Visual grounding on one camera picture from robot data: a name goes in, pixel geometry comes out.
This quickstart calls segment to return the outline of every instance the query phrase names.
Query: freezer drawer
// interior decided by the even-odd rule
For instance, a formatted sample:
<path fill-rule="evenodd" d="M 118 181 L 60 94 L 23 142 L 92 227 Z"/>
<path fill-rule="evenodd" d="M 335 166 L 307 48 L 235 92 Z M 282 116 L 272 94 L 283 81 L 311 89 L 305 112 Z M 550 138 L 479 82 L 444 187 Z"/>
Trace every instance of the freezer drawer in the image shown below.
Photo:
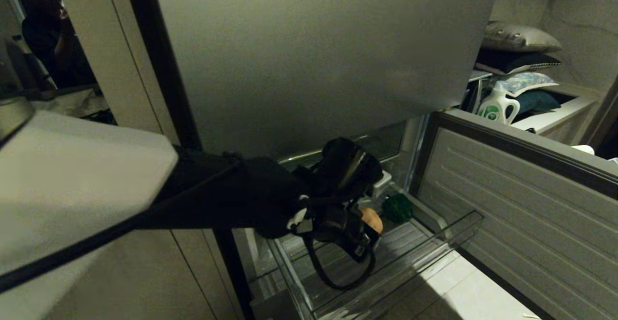
<path fill-rule="evenodd" d="M 269 241 L 278 268 L 253 283 L 254 293 L 263 298 L 281 299 L 287 292 L 301 319 L 374 318 L 387 310 L 384 298 L 404 283 L 439 261 L 453 249 L 465 246 L 474 236 L 483 217 L 475 211 L 462 215 L 446 225 L 419 200 L 404 192 L 397 184 L 361 206 L 371 206 L 382 212 L 381 204 L 390 195 L 404 193 L 414 204 L 415 215 L 409 221 L 395 224 L 383 217 L 384 234 L 376 251 L 377 265 L 369 279 L 356 289 L 336 291 L 318 277 L 300 238 L 288 235 Z M 427 227 L 440 227 L 435 233 Z M 347 283 L 357 278 L 365 264 L 357 264 L 333 244 L 316 243 L 316 253 L 326 273 L 335 283 Z M 264 309 L 269 299 L 254 302 Z"/>

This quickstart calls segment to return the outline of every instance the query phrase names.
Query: white container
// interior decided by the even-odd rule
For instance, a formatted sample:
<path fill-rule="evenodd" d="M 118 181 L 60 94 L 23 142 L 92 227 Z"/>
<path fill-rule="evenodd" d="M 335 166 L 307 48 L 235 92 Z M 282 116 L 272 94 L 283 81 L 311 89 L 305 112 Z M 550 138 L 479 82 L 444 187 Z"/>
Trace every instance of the white container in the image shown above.
<path fill-rule="evenodd" d="M 507 118 L 506 109 L 510 106 L 513 107 L 513 111 Z M 519 102 L 514 99 L 506 98 L 506 90 L 502 89 L 502 87 L 497 84 L 496 87 L 494 87 L 492 94 L 483 100 L 483 103 L 478 109 L 477 115 L 505 125 L 510 125 L 517 116 L 518 112 Z"/>

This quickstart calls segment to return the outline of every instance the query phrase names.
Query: gray refrigerator panel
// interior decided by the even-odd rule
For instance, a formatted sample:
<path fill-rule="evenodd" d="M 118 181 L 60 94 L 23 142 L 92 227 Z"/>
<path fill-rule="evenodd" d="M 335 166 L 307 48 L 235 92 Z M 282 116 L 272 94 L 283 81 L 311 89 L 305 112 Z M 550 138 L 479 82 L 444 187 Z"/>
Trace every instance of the gray refrigerator panel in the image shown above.
<path fill-rule="evenodd" d="M 207 151 L 278 157 L 455 105 L 493 0 L 159 0 Z"/>

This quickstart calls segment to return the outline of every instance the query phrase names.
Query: gray pillow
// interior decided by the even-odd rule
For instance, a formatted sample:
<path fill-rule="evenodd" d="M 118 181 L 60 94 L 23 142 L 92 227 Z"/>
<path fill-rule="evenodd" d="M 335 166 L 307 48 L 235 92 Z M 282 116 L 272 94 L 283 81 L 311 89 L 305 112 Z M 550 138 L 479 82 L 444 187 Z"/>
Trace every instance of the gray pillow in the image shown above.
<path fill-rule="evenodd" d="M 556 52 L 562 45 L 556 38 L 534 27 L 492 21 L 485 28 L 483 49 L 510 52 Z"/>

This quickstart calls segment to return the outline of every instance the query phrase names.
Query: mirror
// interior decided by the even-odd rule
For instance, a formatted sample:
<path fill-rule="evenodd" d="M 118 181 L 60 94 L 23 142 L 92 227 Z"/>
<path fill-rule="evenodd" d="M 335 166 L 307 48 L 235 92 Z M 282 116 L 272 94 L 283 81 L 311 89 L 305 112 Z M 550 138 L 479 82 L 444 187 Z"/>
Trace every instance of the mirror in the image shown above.
<path fill-rule="evenodd" d="M 115 124 L 63 0 L 0 0 L 0 100 Z"/>

